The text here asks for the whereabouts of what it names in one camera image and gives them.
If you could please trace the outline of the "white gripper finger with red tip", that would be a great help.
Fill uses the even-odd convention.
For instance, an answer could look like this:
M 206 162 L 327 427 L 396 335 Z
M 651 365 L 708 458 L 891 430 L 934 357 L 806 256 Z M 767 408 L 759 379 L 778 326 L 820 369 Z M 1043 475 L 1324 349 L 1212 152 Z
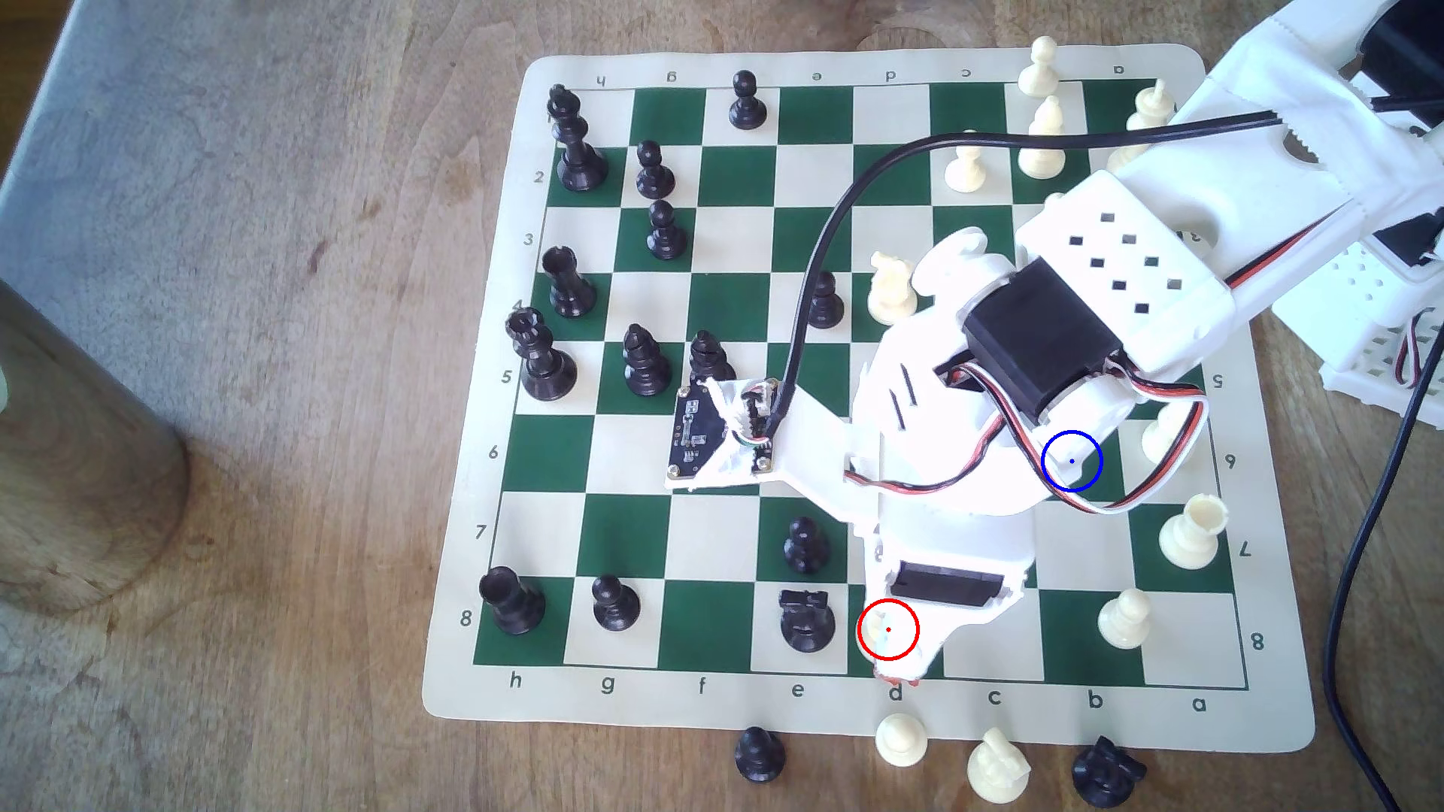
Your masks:
M 913 650 L 905 656 L 887 659 L 887 656 L 902 655 L 910 647 L 914 634 L 887 634 L 878 643 L 878 676 L 913 682 L 923 679 L 937 657 L 937 636 L 923 634 Z

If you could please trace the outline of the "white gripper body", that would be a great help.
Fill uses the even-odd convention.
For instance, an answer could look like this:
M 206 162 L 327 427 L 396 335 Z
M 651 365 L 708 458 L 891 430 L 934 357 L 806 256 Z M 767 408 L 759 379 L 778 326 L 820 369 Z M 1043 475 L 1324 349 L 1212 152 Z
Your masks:
M 1044 653 L 1069 633 L 1106 649 L 1089 624 L 1106 588 L 1131 587 L 1123 511 L 1087 513 L 1053 494 L 1006 418 L 970 376 L 950 386 L 965 350 L 960 309 L 1012 263 L 980 228 L 939 241 L 914 267 L 931 298 L 882 337 L 859 377 L 853 423 L 877 429 L 878 520 L 866 530 L 861 644 L 937 636 L 937 653 Z

